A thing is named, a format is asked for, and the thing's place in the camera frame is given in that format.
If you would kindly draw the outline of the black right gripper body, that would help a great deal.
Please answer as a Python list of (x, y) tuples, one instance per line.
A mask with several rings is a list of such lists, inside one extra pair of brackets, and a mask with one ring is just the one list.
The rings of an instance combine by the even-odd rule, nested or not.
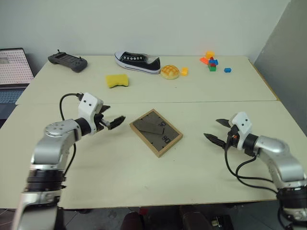
[(226, 141), (226, 148), (235, 147), (237, 148), (238, 144), (238, 127), (233, 125), (230, 128), (230, 131), (227, 133), (227, 141)]

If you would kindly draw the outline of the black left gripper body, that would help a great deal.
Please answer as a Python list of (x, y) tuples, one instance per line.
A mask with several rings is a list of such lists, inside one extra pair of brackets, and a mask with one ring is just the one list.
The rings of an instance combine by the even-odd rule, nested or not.
[(94, 115), (94, 123), (95, 123), (97, 132), (102, 131), (105, 127), (107, 129), (110, 129), (110, 122), (104, 120), (103, 114), (95, 114)]

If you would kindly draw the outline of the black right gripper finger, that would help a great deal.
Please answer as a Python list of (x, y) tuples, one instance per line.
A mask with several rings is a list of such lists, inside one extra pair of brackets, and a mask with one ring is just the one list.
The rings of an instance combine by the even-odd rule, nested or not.
[(221, 124), (221, 125), (223, 125), (225, 127), (228, 127), (228, 128), (232, 127), (232, 125), (231, 125), (231, 123), (230, 123), (230, 121), (228, 119), (223, 119), (223, 118), (216, 119), (216, 122), (218, 122), (219, 124)]
[(221, 147), (221, 148), (225, 148), (226, 146), (226, 142), (219, 139), (217, 136), (214, 136), (212, 134), (208, 134), (208, 133), (204, 133), (204, 136), (213, 144)]

